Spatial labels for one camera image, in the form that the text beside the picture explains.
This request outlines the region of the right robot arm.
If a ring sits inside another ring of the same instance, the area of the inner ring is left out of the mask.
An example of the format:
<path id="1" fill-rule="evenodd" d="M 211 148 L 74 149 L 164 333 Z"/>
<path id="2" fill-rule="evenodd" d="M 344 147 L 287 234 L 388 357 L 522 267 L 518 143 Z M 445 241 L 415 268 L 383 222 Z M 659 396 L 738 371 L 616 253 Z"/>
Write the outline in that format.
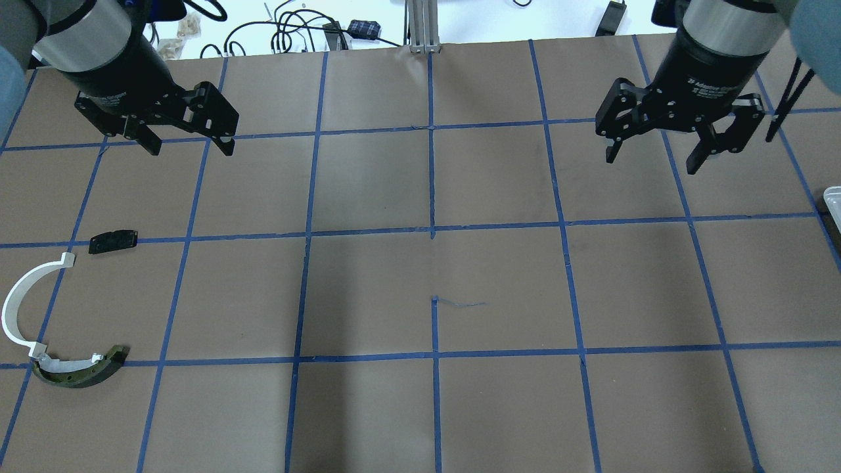
<path id="1" fill-rule="evenodd" d="M 652 21 L 676 30 L 654 80 L 614 81 L 595 114 L 612 164 L 626 140 L 655 129 L 695 132 L 686 159 L 695 174 L 710 156 L 744 150 L 763 119 L 758 94 L 744 88 L 787 31 L 796 59 L 772 117 L 775 137 L 811 79 L 839 93 L 838 1 L 658 1 Z"/>

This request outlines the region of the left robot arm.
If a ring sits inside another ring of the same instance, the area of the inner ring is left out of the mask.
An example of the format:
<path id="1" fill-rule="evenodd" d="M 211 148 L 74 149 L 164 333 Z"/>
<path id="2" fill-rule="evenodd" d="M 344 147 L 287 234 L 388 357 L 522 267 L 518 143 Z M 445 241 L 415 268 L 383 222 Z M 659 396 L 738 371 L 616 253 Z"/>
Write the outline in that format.
<path id="1" fill-rule="evenodd" d="M 172 126 L 235 149 L 239 114 L 208 81 L 184 89 L 145 39 L 147 25 L 207 15 L 193 1 L 3 1 L 2 131 L 26 96 L 33 54 L 78 88 L 75 109 L 105 137 L 123 137 L 150 154 L 162 141 L 155 126 Z"/>

